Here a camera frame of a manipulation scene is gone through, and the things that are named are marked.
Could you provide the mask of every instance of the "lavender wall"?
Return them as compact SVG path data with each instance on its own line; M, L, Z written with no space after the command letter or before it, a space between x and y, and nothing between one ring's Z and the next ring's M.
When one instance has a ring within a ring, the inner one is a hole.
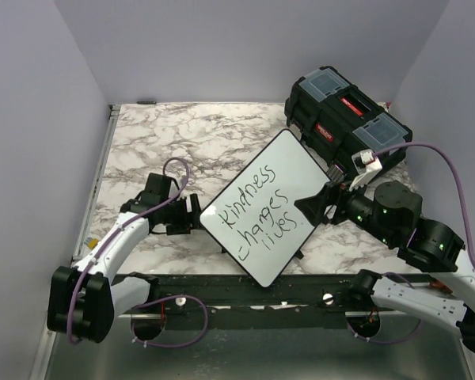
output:
M433 143L454 161L462 178L475 244L475 0L452 0L406 76L392 112L416 140ZM408 167L424 197L424 214L463 236L459 202L447 165L421 148Z
M390 100L447 0L55 0L109 102L285 101L333 65Z
M0 1L0 380L28 378L108 107L51 0Z

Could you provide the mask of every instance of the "marble surface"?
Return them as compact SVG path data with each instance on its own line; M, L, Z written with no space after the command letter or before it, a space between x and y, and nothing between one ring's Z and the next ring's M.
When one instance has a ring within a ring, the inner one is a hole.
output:
M112 147L89 235L102 238L118 215L120 205L143 189L148 173L162 172L172 156L185 158L192 177L184 191L199 194L204 207L246 164L285 128L282 104L128 104L120 111ZM324 162L313 154L321 165ZM181 165L168 173L180 178ZM368 189L387 180L412 183L405 164L389 172ZM241 274L241 267L206 233L150 235L123 264L120 273ZM302 247L305 257L294 258L283 273L416 272L396 258L396 250L350 222L319 226Z

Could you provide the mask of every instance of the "white board with black frame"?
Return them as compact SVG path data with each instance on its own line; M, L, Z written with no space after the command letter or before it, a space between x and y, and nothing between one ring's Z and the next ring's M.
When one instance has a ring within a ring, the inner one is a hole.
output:
M268 287L315 230L294 201L317 195L328 181L285 129L206 206L200 222Z

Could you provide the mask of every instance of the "toolbox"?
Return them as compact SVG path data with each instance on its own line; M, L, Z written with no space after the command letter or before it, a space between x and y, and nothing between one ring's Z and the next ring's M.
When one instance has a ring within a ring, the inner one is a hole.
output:
M285 115L287 126L325 160L333 181L350 181L358 175L353 154L412 141L408 127L331 66L297 80L285 102ZM405 156L406 148L382 155L383 169L375 178Z

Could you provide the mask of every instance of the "clear plastic lid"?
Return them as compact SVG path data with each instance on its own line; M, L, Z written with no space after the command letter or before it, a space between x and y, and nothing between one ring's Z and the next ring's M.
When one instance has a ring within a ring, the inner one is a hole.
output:
M354 130L353 133L368 147L377 151L404 143L404 137L408 131L384 112Z
M306 76L299 85L316 101L323 101L349 84L331 69L315 70Z

